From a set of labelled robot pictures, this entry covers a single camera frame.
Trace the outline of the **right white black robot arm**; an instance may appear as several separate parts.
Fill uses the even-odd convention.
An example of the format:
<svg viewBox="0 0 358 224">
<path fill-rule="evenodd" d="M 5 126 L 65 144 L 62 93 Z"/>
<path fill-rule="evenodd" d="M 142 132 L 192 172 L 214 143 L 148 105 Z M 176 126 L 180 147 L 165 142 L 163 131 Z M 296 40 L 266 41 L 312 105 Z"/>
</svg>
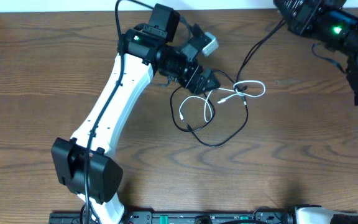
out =
<svg viewBox="0 0 358 224">
<path fill-rule="evenodd" d="M 342 10 L 344 1 L 274 0 L 288 30 L 298 36 L 322 42 L 329 50 L 347 56 L 342 72 L 354 92 L 358 107 L 358 16 Z M 358 223 L 358 214 L 325 209 L 319 205 L 295 205 L 284 223 Z"/>
</svg>

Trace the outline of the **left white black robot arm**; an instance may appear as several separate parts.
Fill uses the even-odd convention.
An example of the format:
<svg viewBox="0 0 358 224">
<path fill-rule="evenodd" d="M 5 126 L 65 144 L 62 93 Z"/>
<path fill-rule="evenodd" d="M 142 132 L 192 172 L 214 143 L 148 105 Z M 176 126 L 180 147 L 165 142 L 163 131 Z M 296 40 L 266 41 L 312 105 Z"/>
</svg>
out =
<svg viewBox="0 0 358 224">
<path fill-rule="evenodd" d="M 148 22 L 118 33 L 117 56 L 96 104 L 70 139 L 57 138 L 52 159 L 58 181 L 80 196 L 80 223 L 119 223 L 124 206 L 117 196 L 123 170 L 114 162 L 117 142 L 140 94 L 156 73 L 177 82 L 194 95 L 219 88 L 212 71 L 197 61 L 219 44 L 198 24 L 188 26 L 188 39 L 172 44 L 184 18 L 178 11 L 156 4 Z"/>
</svg>

